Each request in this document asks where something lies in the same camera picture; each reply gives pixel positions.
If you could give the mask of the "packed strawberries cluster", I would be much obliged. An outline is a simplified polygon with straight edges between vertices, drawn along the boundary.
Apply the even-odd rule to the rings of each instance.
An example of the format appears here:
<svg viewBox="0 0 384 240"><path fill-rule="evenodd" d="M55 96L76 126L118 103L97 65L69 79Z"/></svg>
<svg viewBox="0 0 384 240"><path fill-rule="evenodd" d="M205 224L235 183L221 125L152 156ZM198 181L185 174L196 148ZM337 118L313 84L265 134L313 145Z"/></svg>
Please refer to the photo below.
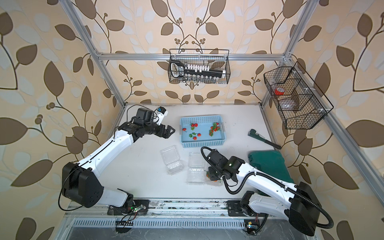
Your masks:
<svg viewBox="0 0 384 240"><path fill-rule="evenodd" d="M221 176L216 171L207 171L206 172L207 181L217 182L221 180Z"/></svg>

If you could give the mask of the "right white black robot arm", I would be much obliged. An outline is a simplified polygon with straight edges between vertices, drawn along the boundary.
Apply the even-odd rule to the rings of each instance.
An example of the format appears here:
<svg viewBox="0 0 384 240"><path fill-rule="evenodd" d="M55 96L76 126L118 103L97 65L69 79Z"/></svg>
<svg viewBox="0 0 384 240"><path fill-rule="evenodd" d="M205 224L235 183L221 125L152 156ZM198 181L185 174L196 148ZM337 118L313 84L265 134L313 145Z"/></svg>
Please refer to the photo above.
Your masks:
<svg viewBox="0 0 384 240"><path fill-rule="evenodd" d="M235 156L227 159L218 150L201 148L204 160L210 165L210 179L222 180L227 192L237 195L244 186L251 186L240 201L242 213L253 217L266 214L287 220L300 233L313 237L319 217L326 212L312 188L298 185L266 174Z"/></svg>

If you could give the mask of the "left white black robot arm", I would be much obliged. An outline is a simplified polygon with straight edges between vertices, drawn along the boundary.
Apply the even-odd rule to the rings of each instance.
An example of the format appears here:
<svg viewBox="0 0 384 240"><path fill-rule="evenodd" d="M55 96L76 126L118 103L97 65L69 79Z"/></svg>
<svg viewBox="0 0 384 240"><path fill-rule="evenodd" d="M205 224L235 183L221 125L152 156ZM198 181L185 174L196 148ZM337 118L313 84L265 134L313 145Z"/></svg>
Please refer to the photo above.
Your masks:
<svg viewBox="0 0 384 240"><path fill-rule="evenodd" d="M114 135L88 157L78 163L67 163L62 170L62 188L64 196L82 207L108 205L123 207L129 193L103 187L99 177L107 166L126 148L145 135L155 135L168 139L175 129L158 123L125 122Z"/></svg>

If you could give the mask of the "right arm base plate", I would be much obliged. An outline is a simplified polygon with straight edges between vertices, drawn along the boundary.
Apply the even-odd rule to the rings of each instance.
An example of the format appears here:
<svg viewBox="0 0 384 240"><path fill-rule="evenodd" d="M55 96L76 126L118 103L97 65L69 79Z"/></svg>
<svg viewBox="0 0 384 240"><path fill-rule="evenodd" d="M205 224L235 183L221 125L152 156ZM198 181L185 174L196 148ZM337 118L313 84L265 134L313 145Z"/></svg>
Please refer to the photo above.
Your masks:
<svg viewBox="0 0 384 240"><path fill-rule="evenodd" d="M228 215L230 217L266 217L267 214L255 212L249 205L249 202L229 200L226 201Z"/></svg>

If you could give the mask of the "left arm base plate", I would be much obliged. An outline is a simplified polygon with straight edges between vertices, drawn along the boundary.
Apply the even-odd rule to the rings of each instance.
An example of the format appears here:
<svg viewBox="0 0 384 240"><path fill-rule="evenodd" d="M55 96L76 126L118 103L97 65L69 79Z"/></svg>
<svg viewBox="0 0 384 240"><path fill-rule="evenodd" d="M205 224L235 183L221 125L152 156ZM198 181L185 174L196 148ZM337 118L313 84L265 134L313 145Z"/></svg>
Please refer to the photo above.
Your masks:
<svg viewBox="0 0 384 240"><path fill-rule="evenodd" d="M128 200L122 207L109 206L107 215L109 216L138 216L146 215L149 210L150 200L134 199Z"/></svg>

